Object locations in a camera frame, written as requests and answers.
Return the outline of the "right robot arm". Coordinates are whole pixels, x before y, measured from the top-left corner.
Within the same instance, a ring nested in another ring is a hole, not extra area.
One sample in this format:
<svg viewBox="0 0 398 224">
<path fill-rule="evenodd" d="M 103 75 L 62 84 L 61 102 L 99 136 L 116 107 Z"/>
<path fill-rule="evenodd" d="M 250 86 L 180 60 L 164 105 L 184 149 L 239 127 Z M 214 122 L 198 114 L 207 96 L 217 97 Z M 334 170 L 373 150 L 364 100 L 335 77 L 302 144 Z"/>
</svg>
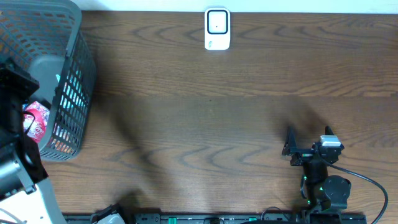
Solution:
<svg viewBox="0 0 398 224">
<path fill-rule="evenodd" d="M 300 191 L 308 202 L 308 208 L 302 211 L 304 222 L 310 223 L 322 216 L 337 219 L 341 211 L 347 209 L 351 182 L 328 174 L 328 166 L 338 161 L 343 149 L 343 144 L 329 126 L 325 127 L 325 134 L 306 149 L 298 147 L 294 130 L 291 127 L 287 129 L 282 155 L 291 157 L 291 166 L 303 168 Z"/>
</svg>

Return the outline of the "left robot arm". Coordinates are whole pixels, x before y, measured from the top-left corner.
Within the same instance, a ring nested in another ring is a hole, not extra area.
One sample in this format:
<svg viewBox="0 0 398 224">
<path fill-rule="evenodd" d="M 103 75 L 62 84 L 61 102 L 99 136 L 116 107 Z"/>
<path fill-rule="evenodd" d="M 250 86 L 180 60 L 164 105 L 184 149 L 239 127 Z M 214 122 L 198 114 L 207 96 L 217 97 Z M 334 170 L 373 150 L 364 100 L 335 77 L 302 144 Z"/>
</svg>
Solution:
<svg viewBox="0 0 398 224">
<path fill-rule="evenodd" d="M 1 60 L 1 223 L 65 223 L 38 145 L 24 131 L 22 105 L 39 83 Z"/>
</svg>

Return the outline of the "orange Kleenex tissue pack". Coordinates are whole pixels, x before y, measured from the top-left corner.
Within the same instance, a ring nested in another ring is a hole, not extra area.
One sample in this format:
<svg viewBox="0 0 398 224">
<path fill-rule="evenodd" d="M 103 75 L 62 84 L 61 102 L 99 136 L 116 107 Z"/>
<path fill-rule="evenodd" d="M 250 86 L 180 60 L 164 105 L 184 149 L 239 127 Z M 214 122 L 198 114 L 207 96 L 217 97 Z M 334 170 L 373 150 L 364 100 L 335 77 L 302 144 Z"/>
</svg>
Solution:
<svg viewBox="0 0 398 224">
<path fill-rule="evenodd" d="M 75 138 L 71 137 L 69 134 L 65 136 L 65 139 L 51 138 L 48 147 L 69 155 L 74 155 L 76 153 Z"/>
</svg>

